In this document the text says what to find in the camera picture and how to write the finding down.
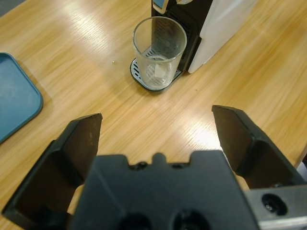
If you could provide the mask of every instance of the teal plastic tray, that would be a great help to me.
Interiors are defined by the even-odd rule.
[[[35,117],[43,97],[7,53],[0,53],[0,143]]]

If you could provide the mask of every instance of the white machine panel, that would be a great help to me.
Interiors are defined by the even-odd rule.
[[[242,26],[258,0],[213,0],[189,73],[206,63]]]

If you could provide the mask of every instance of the wood grain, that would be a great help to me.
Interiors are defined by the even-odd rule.
[[[297,164],[307,143],[306,15],[306,0],[260,0],[206,65],[154,95],[129,71],[148,1],[24,2],[0,18],[0,51],[18,60],[44,107],[0,145],[0,208],[69,121],[99,112],[98,154],[124,153],[131,163],[220,149],[211,106],[221,104],[243,109]],[[19,228],[1,217],[0,229]]]

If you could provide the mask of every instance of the screw hole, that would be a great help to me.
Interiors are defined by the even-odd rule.
[[[147,166],[148,166],[147,162],[141,161],[135,165],[131,165],[130,169],[139,171],[145,169]]]
[[[262,196],[262,203],[264,207],[271,213],[277,216],[284,216],[287,214],[288,208],[279,196],[274,194],[264,194]]]
[[[173,164],[171,164],[171,167],[172,167],[173,169],[183,169],[183,168],[186,167],[186,165],[183,164],[183,163],[173,163]]]
[[[140,213],[130,214],[119,224],[118,230],[151,230],[149,219]]]
[[[174,230],[210,230],[207,220],[198,212],[184,210],[180,212],[174,222]]]

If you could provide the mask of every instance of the coffee machine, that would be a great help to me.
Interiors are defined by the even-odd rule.
[[[240,29],[257,1],[152,0],[152,16],[174,19],[187,34],[188,43],[173,80],[206,63]],[[133,78],[144,86],[136,60],[130,70]]]

